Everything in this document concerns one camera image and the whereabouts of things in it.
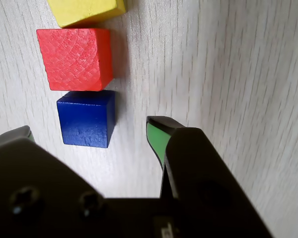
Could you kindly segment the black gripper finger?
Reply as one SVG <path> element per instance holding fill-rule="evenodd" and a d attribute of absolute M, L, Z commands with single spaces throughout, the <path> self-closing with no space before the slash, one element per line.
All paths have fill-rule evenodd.
<path fill-rule="evenodd" d="M 271 233 L 204 132 L 148 116 L 146 135 L 178 201 L 184 238 L 269 238 Z"/>
<path fill-rule="evenodd" d="M 30 127 L 0 135 L 0 238 L 109 238 L 102 196 L 34 142 Z"/>

